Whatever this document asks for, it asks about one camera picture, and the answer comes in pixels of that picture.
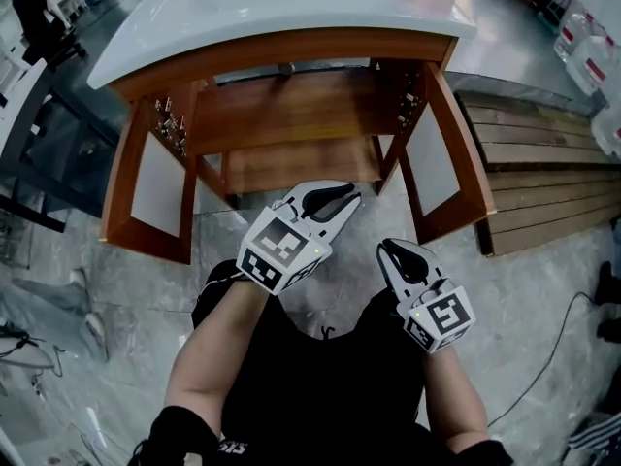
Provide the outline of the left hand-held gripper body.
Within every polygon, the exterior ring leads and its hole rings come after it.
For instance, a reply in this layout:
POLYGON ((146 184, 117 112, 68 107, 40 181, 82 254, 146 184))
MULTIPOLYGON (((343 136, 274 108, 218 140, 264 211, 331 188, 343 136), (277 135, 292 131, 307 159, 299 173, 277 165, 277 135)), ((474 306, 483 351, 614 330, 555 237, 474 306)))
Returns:
POLYGON ((236 266, 272 295, 306 278, 331 254, 335 215, 302 217, 284 201, 264 208, 242 239, 236 266))

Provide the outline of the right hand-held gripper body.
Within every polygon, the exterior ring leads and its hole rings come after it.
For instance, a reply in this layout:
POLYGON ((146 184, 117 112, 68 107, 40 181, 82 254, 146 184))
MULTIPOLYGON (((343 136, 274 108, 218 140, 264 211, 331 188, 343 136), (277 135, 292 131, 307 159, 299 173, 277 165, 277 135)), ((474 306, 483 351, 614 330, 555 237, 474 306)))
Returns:
POLYGON ((404 320, 404 330, 428 354, 463 337, 475 322, 465 288, 449 279, 439 279, 417 297, 401 300, 397 313, 404 320))

